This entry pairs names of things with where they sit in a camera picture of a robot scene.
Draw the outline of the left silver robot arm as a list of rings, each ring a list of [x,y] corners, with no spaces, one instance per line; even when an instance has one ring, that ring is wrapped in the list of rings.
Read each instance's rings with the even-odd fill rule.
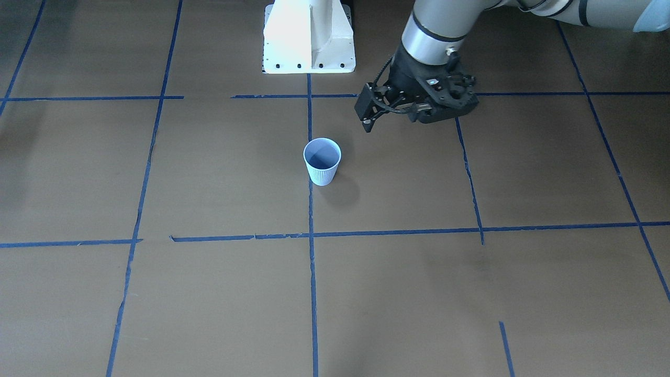
[[[476,79],[459,49],[483,12],[503,6],[585,28],[668,29],[668,1],[416,1],[397,50],[382,67],[387,81],[380,84],[377,76],[358,96],[354,109],[364,131],[386,114],[430,124],[474,110]]]

